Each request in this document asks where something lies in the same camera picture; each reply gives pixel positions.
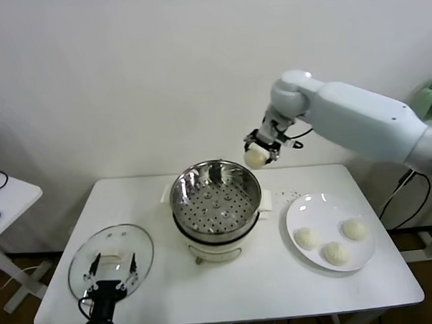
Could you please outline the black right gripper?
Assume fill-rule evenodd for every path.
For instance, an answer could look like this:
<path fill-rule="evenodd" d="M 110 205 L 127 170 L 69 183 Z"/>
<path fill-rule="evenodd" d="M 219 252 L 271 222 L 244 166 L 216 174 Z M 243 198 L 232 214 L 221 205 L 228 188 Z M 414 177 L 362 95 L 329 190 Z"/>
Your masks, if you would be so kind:
<path fill-rule="evenodd" d="M 244 139 L 244 152 L 257 151 L 259 146 L 267 149 L 269 157 L 267 164 L 277 161 L 281 152 L 283 140 L 286 135 L 283 132 L 275 132 L 272 136 L 263 134 L 258 128 L 253 130 Z"/>

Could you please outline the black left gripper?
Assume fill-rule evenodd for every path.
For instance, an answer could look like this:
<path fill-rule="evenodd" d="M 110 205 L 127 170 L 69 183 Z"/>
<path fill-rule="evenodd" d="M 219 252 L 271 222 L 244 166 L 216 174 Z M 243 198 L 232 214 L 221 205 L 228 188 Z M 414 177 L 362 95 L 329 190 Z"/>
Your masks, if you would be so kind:
<path fill-rule="evenodd" d="M 130 261 L 128 276 L 123 280 L 123 285 L 119 280 L 100 280 L 95 279 L 99 267 L 100 253 L 97 253 L 92 261 L 88 273 L 83 274 L 86 284 L 88 297 L 92 301 L 92 311 L 89 318 L 90 323 L 111 323 L 114 315 L 115 305 L 123 299 L 123 290 L 134 285 L 138 280 L 138 264 L 133 253 Z"/>

